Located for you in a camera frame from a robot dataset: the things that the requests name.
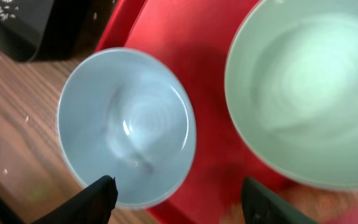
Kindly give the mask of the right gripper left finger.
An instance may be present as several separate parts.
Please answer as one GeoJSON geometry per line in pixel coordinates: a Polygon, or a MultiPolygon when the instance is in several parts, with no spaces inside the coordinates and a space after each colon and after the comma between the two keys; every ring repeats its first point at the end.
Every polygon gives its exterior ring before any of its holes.
{"type": "Polygon", "coordinates": [[[107,224],[117,196],[115,179],[105,175],[33,224],[107,224]]]}

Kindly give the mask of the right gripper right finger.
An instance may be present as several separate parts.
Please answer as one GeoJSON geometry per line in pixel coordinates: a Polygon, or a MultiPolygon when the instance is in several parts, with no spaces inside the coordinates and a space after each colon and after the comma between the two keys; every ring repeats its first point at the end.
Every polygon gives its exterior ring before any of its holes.
{"type": "Polygon", "coordinates": [[[241,190],[246,224],[316,224],[257,180],[246,177],[241,190]]]}

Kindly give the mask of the light blue bowl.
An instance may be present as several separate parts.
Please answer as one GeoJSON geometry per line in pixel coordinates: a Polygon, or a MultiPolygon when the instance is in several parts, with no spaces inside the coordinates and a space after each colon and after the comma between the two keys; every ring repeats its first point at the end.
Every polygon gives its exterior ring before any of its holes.
{"type": "Polygon", "coordinates": [[[116,47],[84,59],[57,109],[65,162],[82,187],[115,179],[121,208],[150,208],[185,181],[196,152],[196,121],[176,75],[139,50],[116,47]]]}

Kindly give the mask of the mint green bowl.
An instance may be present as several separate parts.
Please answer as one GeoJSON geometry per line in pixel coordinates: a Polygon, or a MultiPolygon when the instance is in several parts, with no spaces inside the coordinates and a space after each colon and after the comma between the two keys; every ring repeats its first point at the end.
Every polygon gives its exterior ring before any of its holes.
{"type": "Polygon", "coordinates": [[[259,2],[232,41],[224,90],[237,132],[269,167],[358,190],[358,1],[259,2]]]}

